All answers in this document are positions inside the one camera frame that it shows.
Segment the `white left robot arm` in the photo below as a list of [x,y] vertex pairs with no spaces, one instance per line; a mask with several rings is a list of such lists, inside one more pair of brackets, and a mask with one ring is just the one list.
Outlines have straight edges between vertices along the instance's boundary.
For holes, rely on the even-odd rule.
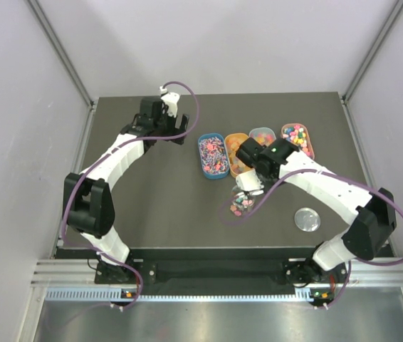
[[61,231],[71,227],[85,238],[98,254],[99,271],[115,281],[130,281],[135,265],[127,260],[130,248],[114,227],[112,189],[158,140],[183,144],[189,116],[177,117],[179,99],[176,93],[143,98],[132,122],[98,160],[64,179]]

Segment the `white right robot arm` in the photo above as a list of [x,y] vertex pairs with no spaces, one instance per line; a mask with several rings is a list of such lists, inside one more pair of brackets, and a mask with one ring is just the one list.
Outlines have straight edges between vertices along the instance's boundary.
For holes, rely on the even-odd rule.
[[335,267],[353,259],[373,260],[397,226],[391,192],[384,188],[373,192],[345,180],[283,138],[269,146],[248,138],[236,156],[250,167],[236,177],[241,190],[269,194],[274,185],[294,185],[348,225],[344,232],[319,244],[304,261],[304,281],[324,281]]

